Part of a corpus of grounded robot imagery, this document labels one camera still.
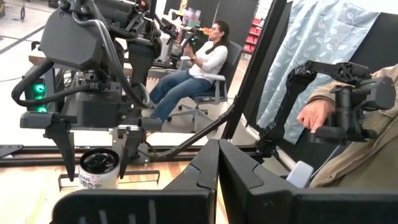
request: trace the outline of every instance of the floor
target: floor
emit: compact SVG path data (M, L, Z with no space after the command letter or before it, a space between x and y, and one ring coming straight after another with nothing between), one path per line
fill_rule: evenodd
M40 40L43 33L42 28L53 9L49 8L47 2L44 1L32 0L31 2L25 2L26 16L23 21L20 21L19 14L21 6L22 0L6 1L6 16L0 19L0 74L2 74L0 88L3 95L3 112L0 117L0 123L8 127L7 129L0 130L1 136L7 136L0 139L0 144L48 145L52 143L46 139L42 139L42 130L19 128L18 122L20 115L24 112L24 108L12 101L10 93L16 83L19 82L20 79L18 78L30 69L31 63L27 59L30 52L30 44L32 41ZM247 65L248 59L243 57L228 93L228 97L230 98L228 103L218 106L203 106L204 109L208 109L209 116L213 119L224 113L232 102L233 97L239 90ZM156 83L157 80L149 79L147 83L148 90L150 91ZM181 103L194 105L193 101L189 98L183 99ZM207 127L208 124L206 121L200 122L198 129L201 130ZM193 131L193 122L192 117L188 116L175 117L172 122L166 122L163 126L163 132L190 133L191 131ZM210 133L207 137L209 139L219 138L222 132L223 126L217 132ZM245 131L242 123L239 124L236 133L238 134L235 134L233 138L235 144L251 144L254 142L254 138ZM84 138L79 138L75 135L76 145L91 145L95 143L86 134Z

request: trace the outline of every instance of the sleeve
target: sleeve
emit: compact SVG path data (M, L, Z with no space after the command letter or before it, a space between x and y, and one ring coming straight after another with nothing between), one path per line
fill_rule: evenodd
M228 50L225 46L216 47L213 51L213 55L209 58L207 62L203 62L202 70L204 72L210 72L212 69L222 66L228 56Z
M391 77L392 81L394 83L397 83L397 81L398 81L398 64L393 67L382 68L379 71L372 74L372 78L379 78L379 77L383 77L383 76ZM308 99L308 103L310 103L314 100L323 99L323 100L327 100L327 101L335 104L335 94L330 93L330 91L336 85L346 86L348 84L333 81L324 86L321 86L321 87L317 88L314 92L312 92L312 94L310 95L310 98Z

